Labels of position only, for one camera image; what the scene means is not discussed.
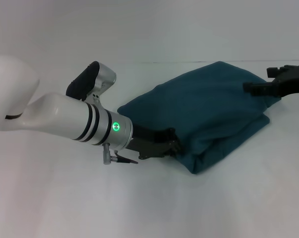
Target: black stripe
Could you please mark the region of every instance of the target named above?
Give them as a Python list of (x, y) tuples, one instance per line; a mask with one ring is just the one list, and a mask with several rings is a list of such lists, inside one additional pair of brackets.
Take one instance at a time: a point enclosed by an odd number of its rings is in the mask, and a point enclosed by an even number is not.
[(5, 119), (7, 119), (7, 120), (13, 120), (13, 119), (17, 119), (17, 118), (19, 118), (21, 115), (22, 115), (22, 114), (15, 115), (15, 116), (7, 115), (7, 116), (5, 117)]
[(83, 133), (76, 139), (74, 140), (81, 140), (83, 137), (86, 136), (86, 134), (88, 133), (89, 129), (90, 129), (90, 126), (91, 126), (91, 123), (92, 123), (92, 116), (93, 116), (93, 113), (92, 113), (92, 107), (90, 104), (86, 103), (86, 105), (88, 105), (88, 108), (89, 108), (89, 119), (88, 119), (88, 122), (86, 124), (86, 127), (83, 131)]
[(95, 109), (95, 116), (96, 116), (96, 118), (95, 118), (95, 123), (94, 123), (94, 127), (93, 127), (93, 129), (92, 129), (92, 131), (91, 131), (91, 134), (88, 136), (88, 138), (86, 138), (86, 139), (83, 140), (82, 142), (87, 142), (87, 141), (89, 141), (90, 139), (92, 139), (92, 137), (93, 137), (93, 136), (95, 135), (95, 133), (96, 133), (96, 130), (97, 130), (98, 127), (99, 127), (100, 113), (99, 113), (98, 108), (97, 108), (95, 105), (92, 105), (92, 106), (94, 106), (94, 109)]
[(106, 133), (103, 137), (103, 139), (97, 143), (97, 144), (94, 144), (94, 145), (102, 145), (104, 143), (104, 141), (106, 141), (106, 139), (109, 137), (109, 134), (111, 132), (111, 126), (112, 126), (112, 116), (110, 114), (110, 112), (108, 110), (106, 110), (106, 112), (108, 113), (108, 116), (109, 116), (109, 124), (108, 124), (108, 128), (106, 130)]

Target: green led light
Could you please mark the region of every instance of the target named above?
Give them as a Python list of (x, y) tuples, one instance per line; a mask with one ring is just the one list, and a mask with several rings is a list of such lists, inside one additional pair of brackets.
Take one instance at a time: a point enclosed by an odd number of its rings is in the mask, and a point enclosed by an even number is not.
[(117, 122), (114, 122), (112, 127), (113, 127), (114, 131), (119, 131), (120, 130), (120, 124), (118, 124)]

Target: white table surface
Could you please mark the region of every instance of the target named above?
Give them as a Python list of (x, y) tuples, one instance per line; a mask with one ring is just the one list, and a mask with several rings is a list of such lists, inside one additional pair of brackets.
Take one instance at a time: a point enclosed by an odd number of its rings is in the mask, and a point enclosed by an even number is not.
[[(0, 2), (0, 53), (39, 72), (33, 100), (64, 93), (94, 60), (118, 75), (101, 98), (113, 111), (213, 61), (264, 79), (299, 64), (299, 0), (15, 2)], [(173, 159), (105, 166), (101, 147), (2, 132), (0, 238), (299, 238), (299, 95), (266, 114), (268, 126), (197, 176)]]

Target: teal fabric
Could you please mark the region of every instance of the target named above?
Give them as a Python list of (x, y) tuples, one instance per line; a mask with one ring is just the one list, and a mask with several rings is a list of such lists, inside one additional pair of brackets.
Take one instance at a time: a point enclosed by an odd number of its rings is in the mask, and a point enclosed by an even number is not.
[(263, 112), (279, 99), (251, 97), (243, 92), (244, 82), (265, 81), (216, 62), (158, 85), (120, 107), (118, 113), (150, 129), (174, 127), (185, 148), (176, 159), (196, 174), (269, 123)]

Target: white backdrop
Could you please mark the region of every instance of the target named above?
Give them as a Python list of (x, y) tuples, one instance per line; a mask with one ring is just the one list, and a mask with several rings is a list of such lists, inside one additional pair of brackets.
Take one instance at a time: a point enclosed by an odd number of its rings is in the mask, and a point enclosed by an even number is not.
[[(2, 0), (0, 54), (65, 93), (92, 61), (117, 74), (109, 110), (222, 60), (266, 79), (299, 64), (299, 0)], [(173, 159), (102, 163), (102, 148), (39, 132), (0, 133), (0, 238), (299, 237), (299, 95), (271, 124), (194, 176)], [(122, 155), (137, 158), (131, 151)]]

